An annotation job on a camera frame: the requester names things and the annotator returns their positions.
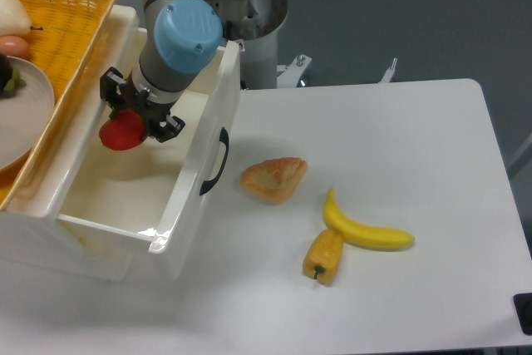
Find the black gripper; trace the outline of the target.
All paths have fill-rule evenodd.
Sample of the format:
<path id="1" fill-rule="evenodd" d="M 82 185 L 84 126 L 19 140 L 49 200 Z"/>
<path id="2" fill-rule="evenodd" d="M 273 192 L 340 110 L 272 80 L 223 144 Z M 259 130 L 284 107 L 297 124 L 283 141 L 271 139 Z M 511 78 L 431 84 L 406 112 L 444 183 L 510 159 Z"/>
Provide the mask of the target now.
<path id="1" fill-rule="evenodd" d="M 171 114 L 180 97 L 179 91 L 163 91 L 151 84 L 139 67 L 132 69 L 127 80 L 114 67 L 109 67 L 100 77 L 100 98 L 111 108 L 109 118 L 114 119 L 120 111 L 131 108 L 143 120 L 143 140 L 152 138 L 164 143 L 180 134 L 185 122 Z"/>

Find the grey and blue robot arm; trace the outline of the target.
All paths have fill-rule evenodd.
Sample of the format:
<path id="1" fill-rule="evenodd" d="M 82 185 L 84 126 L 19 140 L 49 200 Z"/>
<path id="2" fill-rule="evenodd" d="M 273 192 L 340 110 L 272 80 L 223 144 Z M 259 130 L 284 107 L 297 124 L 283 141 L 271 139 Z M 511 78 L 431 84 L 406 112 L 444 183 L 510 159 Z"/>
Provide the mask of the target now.
<path id="1" fill-rule="evenodd" d="M 277 83 L 277 33 L 287 0 L 143 0 L 147 40 L 129 76 L 110 68 L 100 95 L 111 108 L 100 130 L 104 146 L 129 150 L 147 138 L 175 138 L 184 122 L 171 107 L 213 60 L 219 46 L 244 51 L 244 84 Z"/>

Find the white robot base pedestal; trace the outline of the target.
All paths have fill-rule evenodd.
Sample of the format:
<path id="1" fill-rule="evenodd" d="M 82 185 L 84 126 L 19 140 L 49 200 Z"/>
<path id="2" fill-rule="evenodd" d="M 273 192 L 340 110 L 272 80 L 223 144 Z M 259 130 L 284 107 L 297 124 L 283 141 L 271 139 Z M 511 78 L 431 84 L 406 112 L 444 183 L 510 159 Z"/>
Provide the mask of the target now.
<path id="1" fill-rule="evenodd" d="M 278 31 L 288 15 L 288 0 L 219 0 L 214 9 L 224 38 L 239 44 L 241 87 L 275 88 Z"/>

